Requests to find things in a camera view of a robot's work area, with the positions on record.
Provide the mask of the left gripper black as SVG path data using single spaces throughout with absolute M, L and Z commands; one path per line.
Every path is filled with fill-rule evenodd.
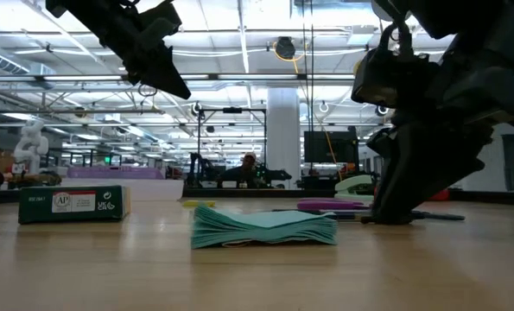
M 164 44 L 166 3 L 139 11 L 136 1 L 71 0 L 68 11 L 94 33 L 100 44 L 118 56 L 129 81 L 189 99 L 191 92 Z

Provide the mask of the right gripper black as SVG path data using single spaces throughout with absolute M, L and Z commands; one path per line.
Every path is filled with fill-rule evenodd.
M 412 15 L 434 39 L 453 40 L 437 63 L 410 53 L 405 17 Z M 380 155 L 370 221 L 408 224 L 424 201 L 482 170 L 480 151 L 492 142 L 489 112 L 514 118 L 514 8 L 395 8 L 401 51 L 394 71 L 392 122 L 366 146 Z

